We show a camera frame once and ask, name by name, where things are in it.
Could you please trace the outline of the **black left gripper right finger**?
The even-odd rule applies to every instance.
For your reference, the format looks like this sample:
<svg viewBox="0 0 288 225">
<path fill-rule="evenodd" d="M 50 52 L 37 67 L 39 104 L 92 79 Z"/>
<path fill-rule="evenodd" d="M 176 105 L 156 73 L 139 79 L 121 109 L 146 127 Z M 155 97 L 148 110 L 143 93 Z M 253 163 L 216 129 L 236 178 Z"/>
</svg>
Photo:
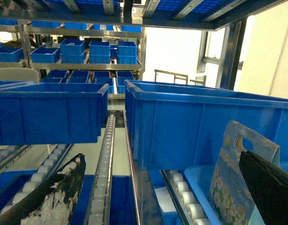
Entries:
<svg viewBox="0 0 288 225">
<path fill-rule="evenodd" d="M 239 167 L 266 225 L 288 225 L 288 173 L 252 151 L 240 154 Z"/>
</svg>

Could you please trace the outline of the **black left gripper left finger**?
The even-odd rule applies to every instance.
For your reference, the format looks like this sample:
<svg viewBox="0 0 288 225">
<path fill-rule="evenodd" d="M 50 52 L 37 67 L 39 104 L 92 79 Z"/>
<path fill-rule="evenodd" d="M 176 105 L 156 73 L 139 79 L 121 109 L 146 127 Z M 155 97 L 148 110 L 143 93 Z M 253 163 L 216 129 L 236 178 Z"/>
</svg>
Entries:
<svg viewBox="0 0 288 225">
<path fill-rule="evenodd" d="M 85 155 L 78 153 L 0 215 L 0 225 L 68 225 L 83 187 Z"/>
</svg>

